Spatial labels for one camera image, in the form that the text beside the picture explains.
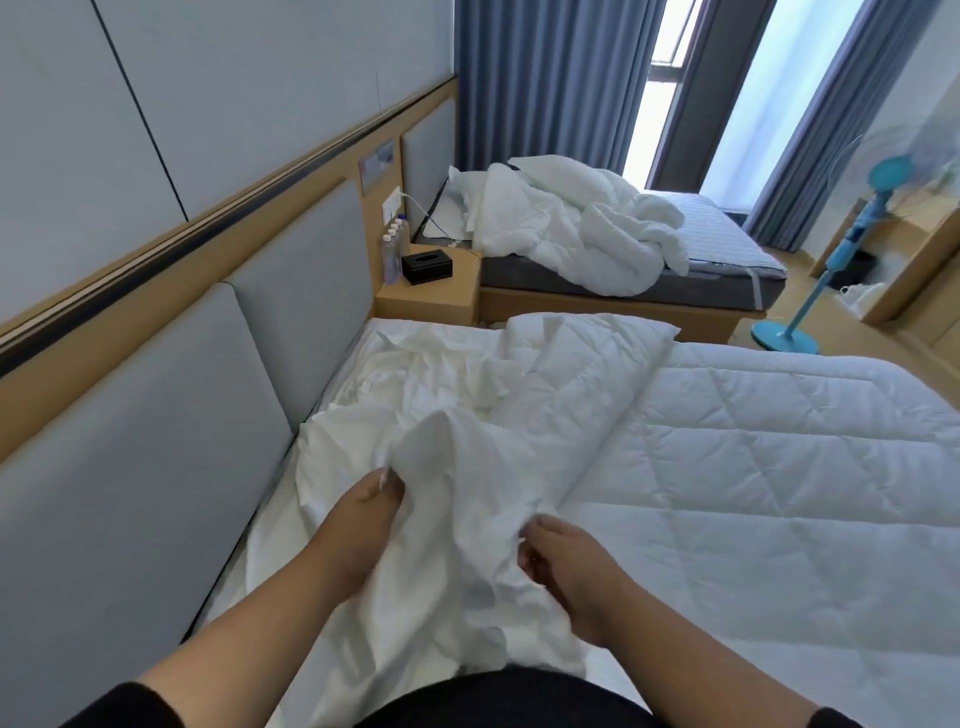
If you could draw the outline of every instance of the black tissue box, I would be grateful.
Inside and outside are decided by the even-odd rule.
[[[405,255],[400,259],[400,265],[403,268],[403,277],[410,281],[410,285],[453,276],[453,261],[440,250]]]

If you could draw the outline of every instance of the person's left hand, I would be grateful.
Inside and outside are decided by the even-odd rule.
[[[403,493],[393,471],[367,473],[340,496],[314,534],[310,547],[323,555],[324,577],[338,602],[360,591],[383,555]]]

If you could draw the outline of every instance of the wall seam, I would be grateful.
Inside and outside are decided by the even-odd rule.
[[[136,112],[140,114],[140,121],[143,122],[144,129],[147,130],[147,136],[150,137],[150,143],[154,145],[154,152],[156,152],[156,158],[160,161],[160,166],[163,167],[163,174],[166,175],[168,183],[170,183],[170,189],[174,193],[174,197],[177,199],[177,205],[180,207],[180,213],[183,215],[183,220],[190,222],[189,216],[186,214],[186,208],[183,206],[183,202],[180,199],[180,194],[177,191],[177,186],[174,184],[173,177],[170,176],[170,170],[167,168],[167,163],[163,159],[163,155],[160,153],[160,148],[156,144],[156,139],[154,138],[154,133],[150,129],[150,124],[147,123],[147,117],[143,113],[143,108],[140,106],[139,100],[136,98],[136,93],[133,92],[133,85],[130,83],[130,77],[127,75],[127,69],[124,68],[123,62],[120,61],[120,54],[117,53],[117,48],[113,44],[113,38],[110,36],[110,31],[107,29],[107,23],[104,22],[104,17],[100,14],[100,8],[97,7],[97,0],[90,0],[90,5],[93,6],[93,11],[97,15],[97,20],[100,22],[100,28],[104,32],[104,36],[107,39],[107,43],[110,46],[110,51],[113,53],[113,59],[117,63],[117,68],[120,69],[120,73],[123,76],[124,83],[127,85],[127,91],[130,92],[131,98],[133,99],[133,104],[136,106]]]

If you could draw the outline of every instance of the forearm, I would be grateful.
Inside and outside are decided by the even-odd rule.
[[[817,706],[751,665],[629,579],[609,647],[672,728],[804,728]]]
[[[311,542],[139,681],[186,728],[260,728],[337,606],[328,571]]]

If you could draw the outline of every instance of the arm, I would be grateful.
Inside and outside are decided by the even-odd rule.
[[[333,610],[356,594],[386,548],[403,483],[384,471],[337,501],[307,547],[139,682],[186,728],[260,728]]]
[[[537,516],[522,536],[520,566],[673,728],[804,728],[813,717],[816,705],[646,592],[582,528]]]

